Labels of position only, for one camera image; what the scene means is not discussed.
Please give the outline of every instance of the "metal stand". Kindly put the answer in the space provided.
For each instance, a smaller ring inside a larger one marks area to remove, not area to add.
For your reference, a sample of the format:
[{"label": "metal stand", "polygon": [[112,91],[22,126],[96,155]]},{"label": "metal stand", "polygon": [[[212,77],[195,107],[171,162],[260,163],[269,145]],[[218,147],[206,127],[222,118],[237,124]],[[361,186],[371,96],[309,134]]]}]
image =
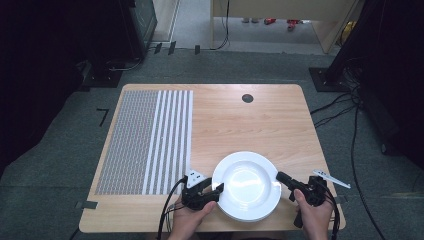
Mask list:
[{"label": "metal stand", "polygon": [[342,81],[330,81],[327,78],[328,68],[309,68],[312,81],[314,81],[317,92],[349,92],[347,86],[342,85]]},{"label": "metal stand", "polygon": [[[116,69],[125,68],[125,64],[116,64]],[[105,71],[103,74],[96,74],[90,68],[87,76],[80,87],[80,91],[90,91],[90,88],[116,88],[121,79],[122,71]]]}]

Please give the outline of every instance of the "gray carpet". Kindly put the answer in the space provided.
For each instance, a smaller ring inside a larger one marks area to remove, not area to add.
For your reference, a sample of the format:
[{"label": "gray carpet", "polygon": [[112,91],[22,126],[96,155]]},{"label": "gray carpet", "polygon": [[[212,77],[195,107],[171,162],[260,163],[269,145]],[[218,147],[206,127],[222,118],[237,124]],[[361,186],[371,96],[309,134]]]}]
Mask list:
[{"label": "gray carpet", "polygon": [[[176,49],[168,55],[149,52],[144,63],[124,72],[116,89],[76,92],[51,124],[41,143],[6,170],[0,183],[0,239],[69,239],[103,148],[121,88],[128,83],[268,83],[299,84],[310,110],[331,102],[339,93],[317,93],[308,67],[328,67],[332,56],[278,53],[213,52]],[[313,115],[314,121],[350,106],[349,101]],[[109,108],[105,123],[103,112]],[[347,226],[339,239],[379,239],[367,216],[350,162],[354,111],[317,129],[331,174],[351,183],[336,187],[349,199],[342,207]],[[369,209],[387,239],[423,239],[424,201],[393,198],[393,193],[424,191],[424,174],[402,156],[380,153],[380,141],[367,113],[359,111],[355,165]],[[304,239],[300,231],[288,239]],[[81,234],[79,239],[143,239],[143,234]]]}]

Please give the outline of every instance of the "red object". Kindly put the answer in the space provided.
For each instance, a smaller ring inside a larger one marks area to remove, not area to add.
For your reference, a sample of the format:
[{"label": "red object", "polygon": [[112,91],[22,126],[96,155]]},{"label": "red object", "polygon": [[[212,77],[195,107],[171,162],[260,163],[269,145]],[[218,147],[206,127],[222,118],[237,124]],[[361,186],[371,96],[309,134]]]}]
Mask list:
[{"label": "red object", "polygon": [[265,25],[269,25],[271,23],[275,23],[275,21],[277,21],[277,19],[275,19],[275,18],[265,18],[264,19]]},{"label": "red object", "polygon": [[289,26],[287,27],[287,29],[289,31],[293,31],[293,29],[296,27],[296,24],[300,23],[300,20],[289,19],[289,20],[287,20],[287,23],[289,24]]}]

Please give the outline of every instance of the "plate rim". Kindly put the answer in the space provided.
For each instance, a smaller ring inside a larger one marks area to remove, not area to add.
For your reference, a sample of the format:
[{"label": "plate rim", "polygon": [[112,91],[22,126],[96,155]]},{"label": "plate rim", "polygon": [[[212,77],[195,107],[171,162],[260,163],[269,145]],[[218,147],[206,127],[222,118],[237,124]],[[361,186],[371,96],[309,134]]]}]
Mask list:
[{"label": "plate rim", "polygon": [[[231,153],[231,154],[225,156],[218,163],[218,165],[216,166],[216,168],[215,168],[215,170],[213,172],[213,175],[212,175],[212,190],[214,190],[218,186],[218,183],[216,181],[216,177],[217,177],[216,175],[217,175],[218,172],[222,172],[221,170],[219,170],[219,168],[222,166],[223,163],[225,163],[225,161],[228,161],[228,159],[231,159],[235,155],[239,155],[239,154],[251,154],[251,155],[254,155],[255,157],[257,157],[258,159],[261,159],[261,161],[265,161],[267,163],[268,167],[271,167],[272,168],[272,171],[274,171],[275,175],[277,175],[278,170],[275,167],[275,165],[269,159],[267,159],[266,157],[264,157],[263,155],[261,155],[259,153],[256,153],[256,152],[251,152],[251,151],[238,151],[238,152],[234,152],[234,153]],[[280,201],[281,194],[282,194],[282,188],[281,188],[281,184],[279,184],[279,182],[277,181],[277,179],[276,178],[273,178],[271,176],[271,173],[269,172],[269,169],[264,168],[264,170],[265,170],[265,172],[267,174],[267,177],[270,180],[269,184],[271,185],[271,192],[270,192],[269,196],[272,196],[272,198],[271,198],[272,201],[271,200],[268,200],[270,198],[267,198],[267,201],[265,201],[264,203],[266,203],[267,206],[269,206],[269,201],[271,201],[271,203],[273,203],[272,207],[271,208],[267,208],[266,209],[267,211],[265,212],[265,214],[263,214],[263,215],[261,215],[259,217],[242,219],[242,218],[239,218],[238,216],[234,216],[234,213],[227,212],[228,209],[226,209],[225,206],[222,206],[222,204],[220,204],[220,201],[218,201],[218,206],[220,207],[220,209],[226,215],[228,215],[229,217],[231,217],[231,218],[233,218],[235,220],[241,221],[241,222],[257,222],[257,221],[260,221],[260,220],[266,218],[267,216],[269,216],[274,211],[274,209],[277,207],[277,205],[278,205],[278,203]]]}]

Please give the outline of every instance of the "white plate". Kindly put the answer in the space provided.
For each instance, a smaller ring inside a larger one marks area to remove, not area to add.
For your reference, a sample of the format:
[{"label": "white plate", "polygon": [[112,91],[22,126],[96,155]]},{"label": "white plate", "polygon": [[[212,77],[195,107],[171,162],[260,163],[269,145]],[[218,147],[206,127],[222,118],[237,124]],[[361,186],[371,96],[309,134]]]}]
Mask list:
[{"label": "white plate", "polygon": [[242,222],[267,217],[281,197],[277,169],[265,157],[254,152],[236,152],[216,166],[212,189],[224,183],[219,207],[230,217]]}]

